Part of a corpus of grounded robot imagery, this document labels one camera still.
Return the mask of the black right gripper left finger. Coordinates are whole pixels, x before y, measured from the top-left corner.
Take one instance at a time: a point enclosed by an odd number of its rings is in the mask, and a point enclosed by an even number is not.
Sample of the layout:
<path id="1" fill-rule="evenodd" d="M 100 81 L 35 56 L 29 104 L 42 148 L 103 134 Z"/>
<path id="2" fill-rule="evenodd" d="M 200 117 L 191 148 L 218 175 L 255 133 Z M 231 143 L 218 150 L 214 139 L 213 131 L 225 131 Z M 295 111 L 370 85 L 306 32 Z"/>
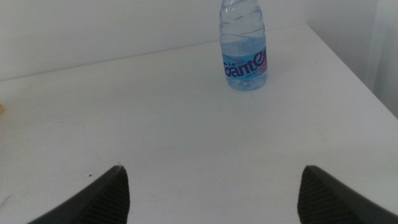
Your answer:
<path id="1" fill-rule="evenodd" d="M 31 224 L 126 224 L 129 208 L 127 171 L 114 166 Z"/>

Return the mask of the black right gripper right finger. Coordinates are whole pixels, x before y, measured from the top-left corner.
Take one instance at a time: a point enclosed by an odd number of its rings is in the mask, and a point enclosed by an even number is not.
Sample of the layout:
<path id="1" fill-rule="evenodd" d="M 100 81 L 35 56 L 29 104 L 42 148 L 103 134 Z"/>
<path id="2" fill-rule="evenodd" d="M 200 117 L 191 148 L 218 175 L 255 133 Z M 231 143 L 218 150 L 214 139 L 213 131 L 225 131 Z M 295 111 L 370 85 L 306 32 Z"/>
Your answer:
<path id="1" fill-rule="evenodd" d="M 317 166 L 306 166 L 297 211 L 304 224 L 397 224 L 397 215 Z"/>

